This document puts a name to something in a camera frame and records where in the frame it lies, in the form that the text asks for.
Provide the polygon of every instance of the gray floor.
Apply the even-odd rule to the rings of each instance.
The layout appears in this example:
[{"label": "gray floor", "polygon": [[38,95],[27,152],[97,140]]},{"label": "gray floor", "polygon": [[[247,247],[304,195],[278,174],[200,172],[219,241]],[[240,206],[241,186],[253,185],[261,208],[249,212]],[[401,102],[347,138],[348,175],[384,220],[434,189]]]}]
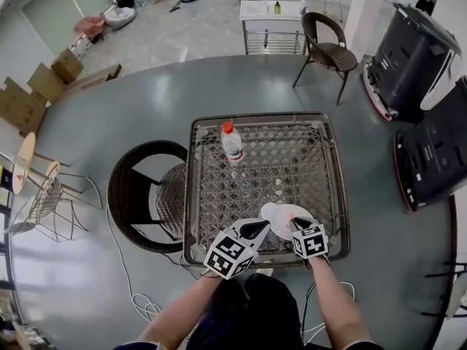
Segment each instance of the gray floor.
[{"label": "gray floor", "polygon": [[[130,74],[53,105],[37,151],[71,163],[69,172],[90,176],[105,196],[110,172],[125,152],[153,139],[187,146],[190,123],[197,117],[328,113],[344,168],[352,237],[350,255],[332,268],[338,279],[355,285],[358,305],[378,343],[385,349],[423,349],[436,320],[420,312],[439,311],[446,284],[423,276],[439,271],[448,258],[447,204],[408,211],[391,156],[393,131],[401,124],[388,124],[375,112],[359,71],[351,73],[337,108],[340,79],[315,65],[307,67],[294,91],[291,84],[302,60],[296,55],[234,56]],[[34,165],[44,168],[39,161]],[[155,178],[163,171],[158,163],[149,169]],[[13,212],[33,192],[28,186],[16,197]],[[92,199],[90,190],[85,194]],[[57,244],[35,231],[12,238],[20,306],[25,319],[58,349],[110,349],[134,339],[145,322],[131,305],[104,211],[79,206],[78,216],[90,228],[79,233],[79,240]],[[193,282],[163,256],[134,246],[118,231],[116,236],[134,292],[165,307]],[[287,284],[302,312],[312,275],[297,268],[275,276]],[[306,327],[320,322],[313,295]],[[315,340],[328,343],[324,332]]]},{"label": "gray floor", "polygon": [[[239,0],[199,0],[181,4],[180,9],[169,10],[179,0],[148,0],[138,9],[136,19],[120,29],[107,29],[104,41],[93,45],[82,59],[83,76],[105,67],[121,63],[123,73],[150,69],[156,66],[225,55],[244,54],[242,25],[239,20]],[[323,12],[324,1],[306,2],[310,12]],[[338,4],[328,4],[328,15],[345,27],[349,7],[342,6],[341,20]],[[367,49],[374,55],[386,32],[393,8],[385,1],[378,23]],[[319,24],[318,39],[335,42],[335,34]]]}]

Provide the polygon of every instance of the person's left arm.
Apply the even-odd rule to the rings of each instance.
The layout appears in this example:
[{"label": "person's left arm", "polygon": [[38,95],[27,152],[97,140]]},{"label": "person's left arm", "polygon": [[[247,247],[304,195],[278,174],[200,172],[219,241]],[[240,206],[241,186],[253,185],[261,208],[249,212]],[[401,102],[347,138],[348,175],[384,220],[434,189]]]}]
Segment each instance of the person's left arm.
[{"label": "person's left arm", "polygon": [[177,349],[195,327],[222,280],[212,272],[201,277],[154,318],[139,340],[158,343],[167,350]]}]

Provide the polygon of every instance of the wicker table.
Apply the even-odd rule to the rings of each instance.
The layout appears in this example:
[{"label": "wicker table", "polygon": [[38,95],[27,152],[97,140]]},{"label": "wicker table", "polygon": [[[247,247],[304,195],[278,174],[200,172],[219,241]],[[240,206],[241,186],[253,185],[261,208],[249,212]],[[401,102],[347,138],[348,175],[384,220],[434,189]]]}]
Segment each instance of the wicker table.
[{"label": "wicker table", "polygon": [[[232,166],[220,143],[231,121],[244,159]],[[195,120],[185,185],[184,258],[201,265],[220,230],[237,219],[259,217],[268,202],[293,203],[324,224],[330,259],[350,249],[347,199],[331,121],[322,113],[244,114]],[[195,259],[191,249],[201,255]],[[302,265],[289,241],[270,232],[259,249],[276,268]]]}]

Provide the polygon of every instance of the tile floor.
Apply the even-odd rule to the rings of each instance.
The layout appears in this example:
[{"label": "tile floor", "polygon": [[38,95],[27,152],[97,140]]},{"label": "tile floor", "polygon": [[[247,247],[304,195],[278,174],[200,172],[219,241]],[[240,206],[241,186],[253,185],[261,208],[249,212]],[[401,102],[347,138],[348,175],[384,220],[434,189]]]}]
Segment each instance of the tile floor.
[{"label": "tile floor", "polygon": [[[243,55],[244,42],[239,20],[239,0],[199,0],[181,4],[169,10],[178,0],[148,0],[138,9],[136,19],[119,31],[108,31],[104,41],[93,45],[82,62],[83,76],[115,63],[121,63],[123,73],[163,66],[170,63],[225,55]],[[322,12],[323,1],[308,1],[309,11]],[[331,4],[329,15],[339,22],[339,5]],[[343,6],[344,28],[349,7]],[[390,3],[385,2],[368,46],[374,55],[393,15]],[[334,41],[331,30],[318,28],[321,41]]]}]

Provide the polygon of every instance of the white pillar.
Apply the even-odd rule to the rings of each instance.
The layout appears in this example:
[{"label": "white pillar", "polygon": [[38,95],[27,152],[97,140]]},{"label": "white pillar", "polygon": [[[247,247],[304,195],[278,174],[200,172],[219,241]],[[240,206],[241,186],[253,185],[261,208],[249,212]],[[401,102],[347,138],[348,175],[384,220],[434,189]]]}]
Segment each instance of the white pillar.
[{"label": "white pillar", "polygon": [[383,0],[352,0],[345,25],[348,48],[362,61],[379,16]]}]

